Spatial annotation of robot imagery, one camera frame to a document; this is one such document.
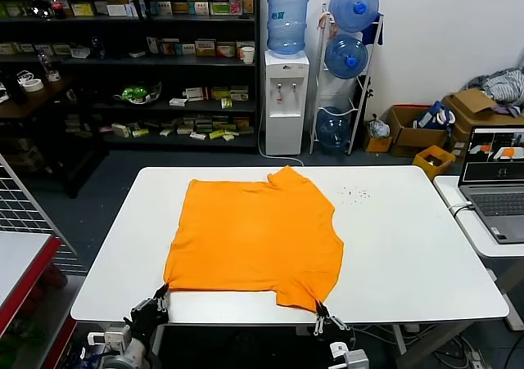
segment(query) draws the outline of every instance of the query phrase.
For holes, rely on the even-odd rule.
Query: blue water jug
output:
[[[338,34],[327,44],[324,61],[334,76],[352,79],[366,67],[368,50],[358,39]]]
[[[304,50],[309,0],[268,0],[268,48],[280,54]]]
[[[377,18],[378,0],[331,0],[329,11],[346,32],[368,28]]]
[[[350,140],[350,125],[344,115],[340,116],[342,113],[336,107],[330,106],[325,109],[327,111],[321,110],[317,115],[317,139],[327,150],[343,150]]]

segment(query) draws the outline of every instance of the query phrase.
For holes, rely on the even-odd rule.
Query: bottle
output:
[[[52,65],[51,58],[49,58],[42,49],[38,49],[38,60],[40,64],[42,64],[43,71],[46,73],[47,81],[52,83],[61,79],[58,70],[55,70]]]
[[[268,48],[279,54],[304,50],[309,0],[268,0]]]
[[[326,47],[326,66],[339,79],[352,79],[368,63],[368,50],[358,39],[338,34]]]
[[[93,47],[93,53],[99,60],[106,59],[106,49],[97,36],[91,37],[91,46]]]
[[[51,9],[55,12],[55,17],[57,19],[65,19],[66,12],[64,11],[64,6],[58,0],[51,0]]]
[[[368,28],[378,16],[378,0],[331,0],[329,11],[346,32]]]
[[[340,116],[339,109],[332,106],[325,109],[317,115],[317,139],[325,150],[343,151],[350,140],[350,126],[345,116]]]

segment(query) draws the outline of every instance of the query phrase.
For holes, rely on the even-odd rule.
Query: cup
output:
[[[252,64],[253,58],[255,57],[255,48],[245,46],[242,48],[242,59],[245,64]]]

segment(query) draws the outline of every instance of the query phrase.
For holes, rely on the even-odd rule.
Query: white table surface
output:
[[[459,176],[441,175],[433,181],[435,188],[440,193],[440,196],[447,204],[451,206],[466,202],[459,189]],[[490,234],[486,225],[478,217],[476,212],[467,211],[463,209],[460,211],[456,220],[458,225],[462,228],[464,234],[469,239],[475,251],[484,257],[523,257],[524,244],[501,245]]]
[[[49,234],[0,232],[0,308],[48,240]]]
[[[145,168],[138,174],[73,305],[73,318],[117,322],[163,283],[192,179],[266,181],[280,168]],[[325,304],[343,322],[505,317],[508,306],[423,171],[413,166],[304,167],[333,203],[345,242]],[[173,292],[178,324],[303,324],[314,315],[269,292]]]

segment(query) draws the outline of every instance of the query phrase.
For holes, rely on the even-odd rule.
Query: laptop keyboard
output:
[[[485,216],[524,215],[524,193],[472,195],[472,199]]]

